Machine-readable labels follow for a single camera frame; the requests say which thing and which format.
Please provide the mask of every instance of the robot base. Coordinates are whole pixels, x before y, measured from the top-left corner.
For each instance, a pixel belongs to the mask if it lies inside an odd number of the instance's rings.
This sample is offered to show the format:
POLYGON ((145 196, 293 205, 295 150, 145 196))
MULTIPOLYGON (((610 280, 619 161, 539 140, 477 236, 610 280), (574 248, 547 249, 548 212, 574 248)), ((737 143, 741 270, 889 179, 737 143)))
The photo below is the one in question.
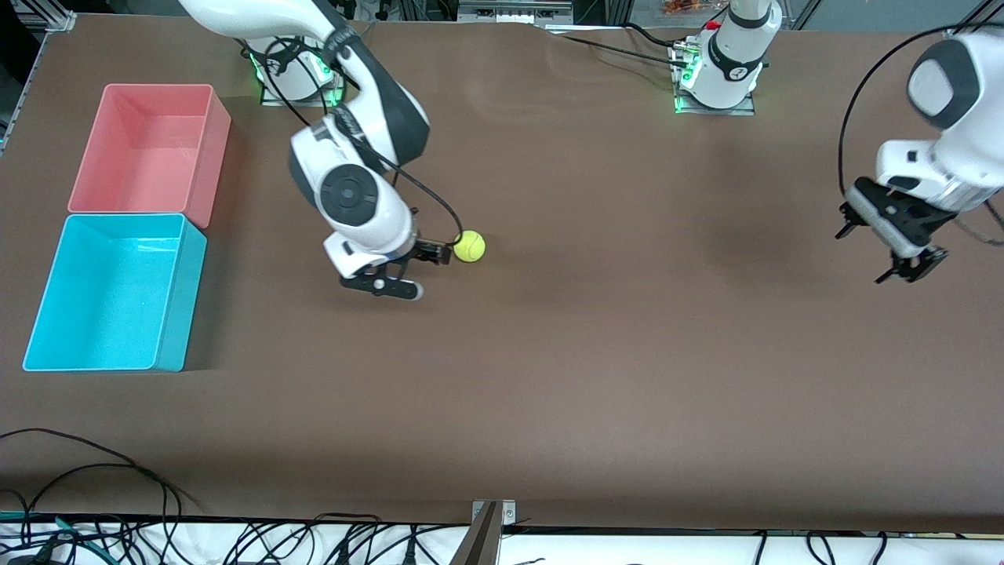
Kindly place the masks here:
POLYGON ((407 280, 405 272, 408 262, 412 259, 429 261, 433 264, 450 264, 452 251, 445 243, 416 239, 415 246, 406 255, 388 261, 384 264, 365 268, 351 278, 341 277, 341 286, 354 291, 363 291, 374 297, 394 297, 406 301, 417 301, 425 293, 422 285, 414 280, 407 280), (397 274, 387 271, 389 264, 399 265, 397 274))
MULTIPOLYGON (((694 45, 696 42, 697 36, 692 35, 686 41, 679 41, 676 45, 669 47, 667 52, 670 60, 682 60, 690 64, 694 58, 694 45)), ((756 113, 753 107, 752 93, 746 94, 743 101, 732 107, 722 109, 704 105, 697 101, 694 94, 691 94, 681 85, 684 73, 688 71, 688 68, 674 66, 671 70, 673 74, 674 103, 677 113, 707 113, 712 115, 753 115, 756 113)))

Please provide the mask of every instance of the pink bin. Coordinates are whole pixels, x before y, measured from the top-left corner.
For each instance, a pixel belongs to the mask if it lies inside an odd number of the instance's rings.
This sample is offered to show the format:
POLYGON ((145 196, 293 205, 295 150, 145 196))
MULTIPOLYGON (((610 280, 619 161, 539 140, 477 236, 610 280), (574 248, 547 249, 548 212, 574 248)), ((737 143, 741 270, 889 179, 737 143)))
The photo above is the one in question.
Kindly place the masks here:
POLYGON ((108 84, 67 207, 209 225, 230 114, 209 84, 108 84))

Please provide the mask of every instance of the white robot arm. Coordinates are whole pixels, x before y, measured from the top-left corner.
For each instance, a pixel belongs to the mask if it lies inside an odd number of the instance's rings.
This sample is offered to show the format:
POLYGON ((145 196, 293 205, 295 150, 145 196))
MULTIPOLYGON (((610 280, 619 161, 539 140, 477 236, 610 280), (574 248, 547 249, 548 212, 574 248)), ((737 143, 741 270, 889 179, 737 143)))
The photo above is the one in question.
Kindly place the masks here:
POLYGON ((737 105, 756 87, 764 53, 781 28, 777 0, 732 0, 727 14, 720 28, 697 35, 701 58, 680 84, 716 109, 737 105))
POLYGON ((418 238, 411 209, 381 173, 422 155, 429 118, 326 0, 180 0, 211 31, 238 39, 312 37, 319 55, 358 85, 358 95, 293 135, 289 169, 297 187, 334 229, 324 249, 341 284, 374 295, 422 297, 403 272, 411 259, 450 260, 450 247, 418 238))
POLYGON ((932 233, 1004 186, 1004 37, 980 31, 936 43, 914 65, 907 93, 941 137, 883 144, 875 181, 858 178, 840 207, 837 238, 867 225, 892 251, 876 282, 928 274, 948 255, 932 233))

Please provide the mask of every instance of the rectangular container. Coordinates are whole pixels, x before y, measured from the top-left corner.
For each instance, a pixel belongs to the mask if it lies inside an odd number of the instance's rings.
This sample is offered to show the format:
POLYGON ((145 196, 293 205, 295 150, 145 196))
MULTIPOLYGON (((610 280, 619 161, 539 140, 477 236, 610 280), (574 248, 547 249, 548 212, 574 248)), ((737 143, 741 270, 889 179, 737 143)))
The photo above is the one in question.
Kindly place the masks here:
POLYGON ((108 84, 67 208, 179 212, 205 228, 229 131, 209 84, 108 84))
POLYGON ((206 254, 182 214, 66 218, 25 371, 181 371, 206 254))

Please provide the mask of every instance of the tennis ball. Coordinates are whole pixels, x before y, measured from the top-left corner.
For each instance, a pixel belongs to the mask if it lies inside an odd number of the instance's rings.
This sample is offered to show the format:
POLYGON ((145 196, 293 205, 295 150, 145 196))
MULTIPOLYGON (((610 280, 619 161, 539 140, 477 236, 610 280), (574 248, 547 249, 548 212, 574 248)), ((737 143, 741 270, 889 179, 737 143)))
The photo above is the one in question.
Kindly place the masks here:
POLYGON ((477 231, 465 229, 460 241, 453 246, 453 254, 465 262, 474 262, 485 254, 485 238, 477 231))

